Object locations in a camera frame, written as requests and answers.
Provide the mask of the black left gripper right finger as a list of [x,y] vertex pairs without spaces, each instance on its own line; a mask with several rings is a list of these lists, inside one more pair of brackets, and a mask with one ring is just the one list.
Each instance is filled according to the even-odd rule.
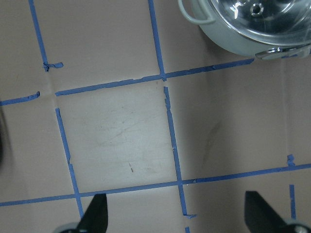
[[246,191],[244,221],[251,233],[282,233],[287,223],[257,192]]

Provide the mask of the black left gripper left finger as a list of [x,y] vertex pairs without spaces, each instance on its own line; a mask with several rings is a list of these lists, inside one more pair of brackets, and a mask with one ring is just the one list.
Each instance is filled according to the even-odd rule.
[[105,233],[108,227],[106,194],[96,194],[77,225],[79,233]]

